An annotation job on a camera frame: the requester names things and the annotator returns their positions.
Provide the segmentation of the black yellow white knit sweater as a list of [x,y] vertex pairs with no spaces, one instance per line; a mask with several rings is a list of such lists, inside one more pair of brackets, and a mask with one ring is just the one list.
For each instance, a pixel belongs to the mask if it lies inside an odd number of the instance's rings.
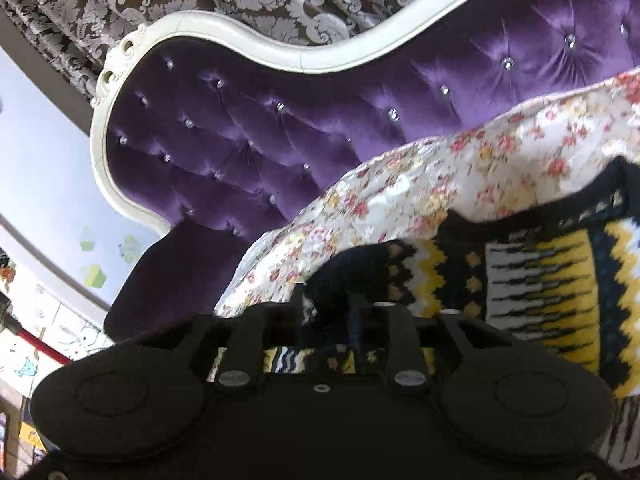
[[353,247],[304,286],[303,326],[341,333],[348,298],[458,311],[597,373],[616,399],[600,455],[639,472],[639,168],[617,157],[582,190],[496,221],[448,211],[437,233]]

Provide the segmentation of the floral bed cover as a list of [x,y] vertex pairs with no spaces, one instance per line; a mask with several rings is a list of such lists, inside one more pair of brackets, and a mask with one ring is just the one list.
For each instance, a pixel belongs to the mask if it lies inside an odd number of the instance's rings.
[[250,246],[214,312],[235,316],[288,299],[295,284],[352,246],[432,237],[448,210],[487,221],[558,200],[617,156],[639,160],[638,70],[364,162]]

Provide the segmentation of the red pole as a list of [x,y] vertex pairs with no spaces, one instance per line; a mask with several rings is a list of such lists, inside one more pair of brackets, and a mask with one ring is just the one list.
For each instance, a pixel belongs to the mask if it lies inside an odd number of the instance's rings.
[[50,347],[37,336],[32,334],[29,330],[26,330],[26,328],[24,328],[22,324],[17,321],[17,318],[12,313],[11,299],[5,294],[1,294],[0,325],[2,332],[8,330],[14,336],[17,336],[18,338],[26,341],[35,350],[43,353],[50,359],[55,360],[55,362],[58,362],[61,365],[67,365],[72,362],[72,360],[67,356],[64,356],[64,354],[62,354],[61,352],[56,351],[55,348]]

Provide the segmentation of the purple tufted velvet sofa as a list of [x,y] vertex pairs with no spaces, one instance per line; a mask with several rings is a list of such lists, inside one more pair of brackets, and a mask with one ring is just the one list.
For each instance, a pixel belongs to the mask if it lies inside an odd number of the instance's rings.
[[104,321],[114,341],[213,309],[242,255],[346,172],[639,63],[639,0],[416,0],[329,47],[183,11],[107,55],[94,177],[160,240]]

